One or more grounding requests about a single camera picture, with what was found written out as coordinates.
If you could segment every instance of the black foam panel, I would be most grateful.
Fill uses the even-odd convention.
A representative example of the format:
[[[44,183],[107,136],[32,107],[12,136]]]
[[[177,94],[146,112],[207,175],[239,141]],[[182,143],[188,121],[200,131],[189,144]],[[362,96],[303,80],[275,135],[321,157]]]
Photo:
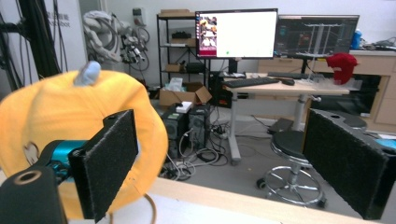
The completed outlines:
[[[138,153],[133,110],[111,115],[104,124],[68,157],[83,215],[95,222],[105,216]]]
[[[364,219],[380,219],[396,178],[396,151],[379,145],[343,120],[311,109],[303,153]]]

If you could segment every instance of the chair seat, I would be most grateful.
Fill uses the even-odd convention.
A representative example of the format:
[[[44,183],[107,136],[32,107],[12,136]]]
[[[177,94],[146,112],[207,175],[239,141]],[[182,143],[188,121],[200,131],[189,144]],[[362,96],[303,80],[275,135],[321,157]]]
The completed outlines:
[[[304,133],[300,131],[279,132],[273,135],[272,143],[283,153],[306,160],[301,152],[303,145]]]

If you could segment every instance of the computer monitor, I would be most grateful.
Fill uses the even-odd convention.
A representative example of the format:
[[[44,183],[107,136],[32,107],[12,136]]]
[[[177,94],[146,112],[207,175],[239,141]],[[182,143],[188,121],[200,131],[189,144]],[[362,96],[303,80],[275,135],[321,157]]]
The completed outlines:
[[[277,8],[195,12],[199,59],[272,59]]]
[[[275,54],[299,58],[349,53],[358,20],[358,15],[279,15]]]

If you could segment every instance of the wheel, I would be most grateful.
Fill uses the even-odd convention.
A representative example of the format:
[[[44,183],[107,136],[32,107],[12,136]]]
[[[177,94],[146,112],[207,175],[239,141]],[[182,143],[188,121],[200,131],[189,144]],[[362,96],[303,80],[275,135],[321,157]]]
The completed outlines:
[[[327,202],[327,199],[326,198],[322,198],[322,199],[320,199],[320,201],[318,201],[318,206],[321,207],[321,208],[325,208],[326,207],[326,202]]]
[[[265,179],[260,178],[256,181],[257,188],[264,189],[265,188]]]

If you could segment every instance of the red hat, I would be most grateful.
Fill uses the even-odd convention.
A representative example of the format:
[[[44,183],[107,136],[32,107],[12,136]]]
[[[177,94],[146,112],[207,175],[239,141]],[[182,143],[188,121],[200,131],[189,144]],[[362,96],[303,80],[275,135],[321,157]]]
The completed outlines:
[[[334,71],[334,81],[337,84],[347,83],[353,75],[353,69],[358,65],[356,58],[348,53],[335,53],[326,58],[326,62]]]

